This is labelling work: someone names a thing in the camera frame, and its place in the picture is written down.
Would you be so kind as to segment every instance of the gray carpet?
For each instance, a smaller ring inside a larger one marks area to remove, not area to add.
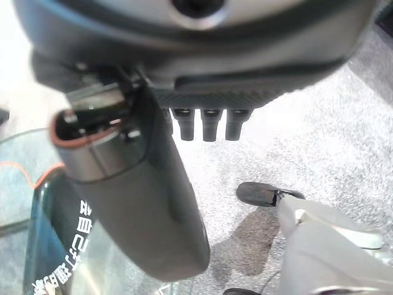
[[[244,124],[238,142],[224,140],[224,121],[215,143],[202,142],[200,121],[192,142],[180,141],[175,128],[174,138],[194,186],[212,248],[209,269],[195,278],[192,289],[187,287],[182,294],[220,294],[233,287],[259,291],[265,280],[280,269],[285,242],[276,212],[274,208],[255,208],[237,201],[235,190],[244,181],[296,189],[310,200],[329,204],[356,221],[372,224],[382,231],[386,248],[393,255],[392,68],[392,41],[375,29],[365,47],[337,73],[256,110]],[[56,109],[64,101],[52,104]],[[29,159],[46,161],[48,155],[53,155],[50,145],[42,144],[39,138],[17,148],[22,147],[34,147]],[[0,185],[3,192],[4,183]],[[14,187],[23,186],[24,179],[15,178]],[[20,208],[26,211],[23,204],[29,203],[28,194],[24,190],[15,196],[15,214],[20,214]],[[3,207],[0,210],[2,216],[6,211]],[[6,239],[0,239],[0,289],[4,294],[17,294],[25,239],[15,235]],[[19,254],[12,252],[12,245],[16,244],[20,246],[15,247]],[[114,245],[109,243],[107,249],[111,252],[103,255],[103,265],[110,265],[119,279],[116,293],[141,293],[139,288],[130,288],[143,281],[135,279],[130,271],[133,266]],[[6,264],[10,258],[15,258],[15,263]],[[10,269],[19,273],[19,279],[7,279]],[[265,293],[274,294],[277,282],[278,278],[274,279]],[[105,290],[103,294],[115,294],[113,288]]]

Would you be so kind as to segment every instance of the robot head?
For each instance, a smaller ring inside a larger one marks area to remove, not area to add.
[[[356,49],[375,0],[14,0],[37,52],[129,66],[163,108],[254,109]]]

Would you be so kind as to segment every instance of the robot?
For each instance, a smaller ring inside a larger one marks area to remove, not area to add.
[[[226,109],[225,137],[238,140],[255,108],[348,60],[376,6],[374,0],[14,3],[34,46],[37,80],[71,104],[49,131],[68,178],[120,249],[161,281],[198,275],[209,264],[169,112],[181,138],[193,140],[201,109],[203,139],[215,141]],[[287,239],[280,294],[393,292],[378,231],[294,192],[267,191],[263,203],[278,208]],[[79,243],[76,251],[84,249]]]

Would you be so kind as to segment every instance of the glass panel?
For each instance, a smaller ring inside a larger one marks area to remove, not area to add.
[[[79,197],[64,168],[56,168],[45,177],[35,189],[31,203],[33,188],[17,166],[26,170],[34,186],[41,174],[59,162],[45,130],[2,141],[0,162],[1,228],[23,223],[27,226],[31,217],[28,240],[12,235],[15,231],[3,231],[0,235],[0,246],[10,245],[18,238],[17,256],[24,256],[26,249],[23,294],[190,294],[192,279],[163,283],[136,267]],[[10,247],[2,250],[1,260],[6,260],[7,255],[15,256]],[[4,272],[15,265],[15,261],[10,261]],[[22,266],[13,271],[22,273]]]

